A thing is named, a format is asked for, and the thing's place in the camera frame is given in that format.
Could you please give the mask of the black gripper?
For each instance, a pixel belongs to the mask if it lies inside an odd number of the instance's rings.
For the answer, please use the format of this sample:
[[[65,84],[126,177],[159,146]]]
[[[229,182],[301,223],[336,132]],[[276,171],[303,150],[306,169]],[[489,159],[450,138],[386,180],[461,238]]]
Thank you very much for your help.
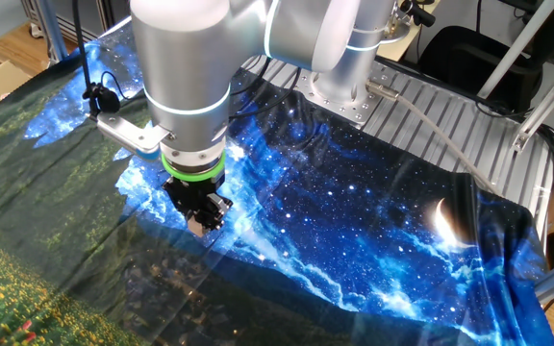
[[[219,230],[224,225],[224,217],[233,202],[217,194],[223,185],[223,174],[198,182],[187,182],[170,177],[162,185],[163,190],[177,211],[184,215],[188,223],[196,223],[199,210],[204,211],[204,226],[207,230]]]

